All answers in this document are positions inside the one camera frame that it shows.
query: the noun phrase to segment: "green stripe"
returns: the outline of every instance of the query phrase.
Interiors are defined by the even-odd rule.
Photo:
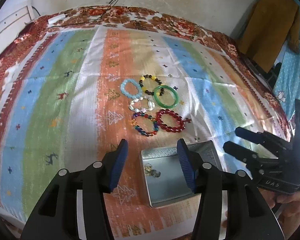
[[[204,60],[201,58],[201,55],[193,48],[192,44],[182,41],[182,46],[191,54],[192,58],[202,68],[202,70],[208,73],[208,75],[210,76],[212,86],[219,94],[221,100],[225,103],[225,109],[228,115],[233,119],[235,126],[238,127],[245,125],[246,120],[241,113],[237,102],[234,100],[225,85],[220,84],[223,83],[220,78],[206,65]]]
[[[71,100],[84,60],[84,52],[94,33],[95,30],[76,31],[65,44],[49,76],[46,77],[32,111],[23,152],[22,204],[28,216],[51,179],[64,166],[62,148],[66,138]],[[64,73],[70,70],[73,73],[70,73],[69,77],[63,77]],[[64,92],[69,96],[58,100],[58,94]],[[58,160],[53,157],[53,165],[46,165],[46,155],[52,153],[58,155]]]

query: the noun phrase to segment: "silver screw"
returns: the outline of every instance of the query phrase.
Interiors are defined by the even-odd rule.
[[[64,175],[66,175],[67,174],[67,170],[65,170],[65,169],[62,169],[62,170],[60,170],[59,171],[59,173],[58,173],[60,176],[64,176]]]
[[[239,175],[240,177],[246,176],[246,172],[243,171],[243,170],[238,170],[237,173],[238,173],[238,175]]]
[[[100,168],[102,166],[102,162],[95,162],[94,164],[93,164],[93,167],[94,168]]]
[[[211,169],[212,166],[211,166],[210,163],[203,163],[203,164],[202,164],[202,167],[204,167],[205,169],[208,170],[208,169]]]

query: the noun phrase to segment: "blue stripe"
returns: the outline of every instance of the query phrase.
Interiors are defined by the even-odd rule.
[[[23,82],[18,100],[10,113],[10,128],[6,131],[6,143],[2,149],[2,171],[0,181],[0,199],[3,205],[14,208],[16,212],[23,213],[22,187],[23,187],[23,150],[26,131],[32,116],[32,109],[40,96],[40,89],[49,75],[59,52],[64,48],[74,32],[60,34],[46,49],[44,55],[37,61],[32,72]]]
[[[168,37],[163,37],[163,39],[172,49],[184,71],[191,78],[202,108],[208,114],[211,125],[216,131],[215,137],[217,138],[218,145],[222,148],[226,141],[233,141],[246,147],[246,142],[235,135],[234,130],[236,125],[224,107],[226,102],[223,102],[218,91],[215,89],[216,86],[224,85],[218,83],[218,80],[212,80],[211,76],[204,71],[204,69],[208,67],[199,65],[191,53],[183,47],[183,42]],[[227,155],[225,159],[229,172],[234,173],[238,169],[244,169],[243,163],[227,153],[225,153],[225,155]]]

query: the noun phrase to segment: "black and yellow beaded bracelet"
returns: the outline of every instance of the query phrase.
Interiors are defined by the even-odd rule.
[[[153,96],[154,93],[151,92],[151,91],[149,91],[148,89],[146,89],[146,87],[144,87],[144,85],[143,85],[143,81],[144,81],[146,78],[151,78],[153,81],[156,81],[156,82],[158,83],[159,86],[162,85],[162,82],[161,82],[160,79],[156,78],[156,76],[152,76],[152,75],[144,75],[144,76],[142,76],[142,77],[140,78],[140,80],[139,80],[139,85],[140,85],[142,91],[143,91],[144,93],[146,93],[147,95],[149,95],[149,96]],[[162,89],[160,90],[159,96],[162,96],[163,94],[164,94],[164,88],[162,88]]]

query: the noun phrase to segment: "brown garment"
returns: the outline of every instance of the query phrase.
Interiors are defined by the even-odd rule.
[[[238,41],[238,48],[268,72],[279,55],[289,31],[288,46],[299,53],[298,5],[293,0],[259,0],[250,13],[249,23]]]

